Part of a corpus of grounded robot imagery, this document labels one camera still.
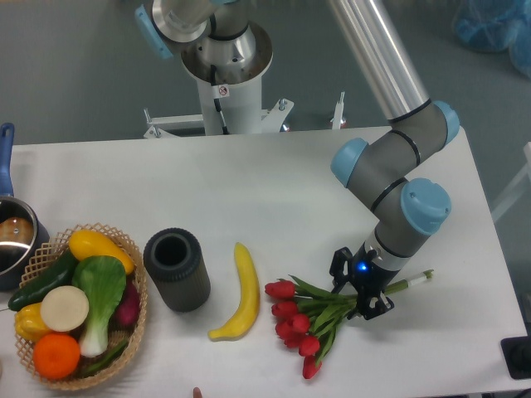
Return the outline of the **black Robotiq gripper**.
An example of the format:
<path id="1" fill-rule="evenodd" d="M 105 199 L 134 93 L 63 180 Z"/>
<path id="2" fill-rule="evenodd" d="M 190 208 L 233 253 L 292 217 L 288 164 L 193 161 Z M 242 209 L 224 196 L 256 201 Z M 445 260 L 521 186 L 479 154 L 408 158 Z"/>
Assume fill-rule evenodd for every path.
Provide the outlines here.
<path id="1" fill-rule="evenodd" d="M 361 317 L 370 320 L 394 309 L 395 304 L 386 292 L 387 286 L 402 269 L 402 258 L 365 241 L 350 260 L 351 251 L 343 247 L 334 252 L 329 267 L 329 274 L 333 277 L 332 294 L 339 294 L 348 281 L 358 294 L 347 319 Z"/>

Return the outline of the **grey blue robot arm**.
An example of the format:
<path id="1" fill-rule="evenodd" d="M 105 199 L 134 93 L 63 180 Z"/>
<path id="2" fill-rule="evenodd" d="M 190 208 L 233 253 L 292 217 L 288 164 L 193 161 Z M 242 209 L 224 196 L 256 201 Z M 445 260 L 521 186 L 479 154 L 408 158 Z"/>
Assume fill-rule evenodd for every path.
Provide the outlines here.
<path id="1" fill-rule="evenodd" d="M 329 6 L 391 127 L 374 143 L 348 141 L 330 165 L 378 219 L 359 251 L 336 251 L 330 267 L 334 290 L 352 285 L 353 314 L 370 319 L 392 308 L 387 285 L 451 212 L 441 186 L 407 174 L 442 150 L 460 121 L 448 104 L 429 98 L 379 1 Z M 271 42 L 244 2 L 149 1 L 134 17 L 154 52 L 164 59 L 180 55 L 197 82 L 206 134 L 271 130 L 261 101 Z"/>

